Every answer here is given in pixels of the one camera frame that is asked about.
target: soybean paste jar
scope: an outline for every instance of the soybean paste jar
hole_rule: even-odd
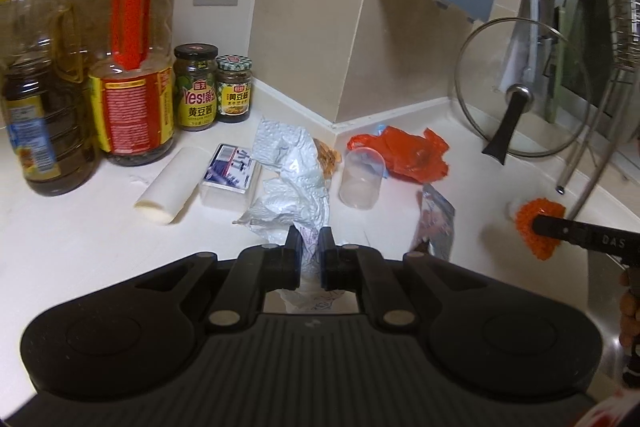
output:
[[[249,118],[251,59],[241,55],[218,57],[218,120],[227,123]]]
[[[177,120],[186,131],[211,127],[216,117],[216,56],[211,44],[181,44],[174,49]]]

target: transparent plastic cup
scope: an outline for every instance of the transparent plastic cup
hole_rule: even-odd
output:
[[[359,147],[347,153],[338,195],[342,203],[368,210],[378,201],[380,184],[385,173],[385,160],[369,147]]]

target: ribbed black surface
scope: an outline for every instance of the ribbed black surface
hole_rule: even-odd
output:
[[[567,427],[582,395],[499,403],[443,377],[416,340],[381,333],[364,315],[260,315],[215,335],[160,389],[113,403],[35,396],[12,427]]]

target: crumpled white wrapper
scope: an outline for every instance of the crumpled white wrapper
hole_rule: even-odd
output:
[[[251,157],[280,176],[264,181],[263,195],[235,223],[278,245],[295,225],[304,243],[300,287],[279,290],[280,295],[289,313],[330,310],[343,292],[325,292],[320,286],[315,254],[318,233],[329,224],[329,193],[311,135],[303,127],[262,120]]]

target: white paper roll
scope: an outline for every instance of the white paper roll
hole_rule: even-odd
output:
[[[183,147],[136,201],[147,219],[168,225],[191,196],[204,176],[211,154],[197,147]]]

